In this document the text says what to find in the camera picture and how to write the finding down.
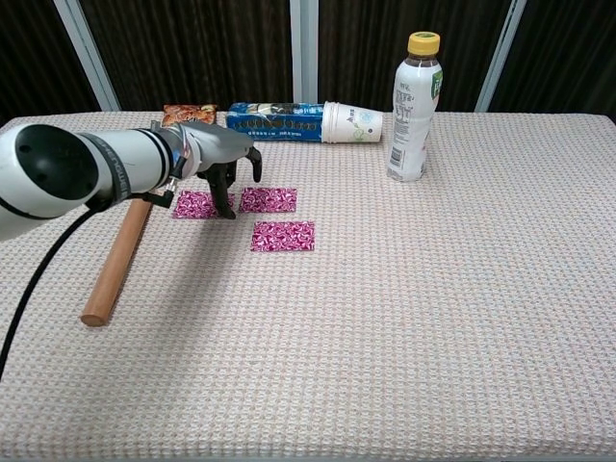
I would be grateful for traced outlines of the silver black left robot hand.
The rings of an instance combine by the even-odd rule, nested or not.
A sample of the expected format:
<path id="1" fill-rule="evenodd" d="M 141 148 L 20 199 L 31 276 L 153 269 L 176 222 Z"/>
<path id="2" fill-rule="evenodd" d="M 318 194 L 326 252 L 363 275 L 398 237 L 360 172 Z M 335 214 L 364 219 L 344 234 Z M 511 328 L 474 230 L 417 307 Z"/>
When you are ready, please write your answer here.
<path id="1" fill-rule="evenodd" d="M 182 122 L 179 127 L 182 135 L 198 148 L 200 164 L 196 176 L 207 181 L 218 215 L 235 219 L 236 214 L 228 202 L 228 188 L 235 182 L 237 162 L 248 159 L 252 165 L 253 181 L 260 183 L 263 170 L 261 152 L 249 135 L 217 124 L 193 121 Z"/>

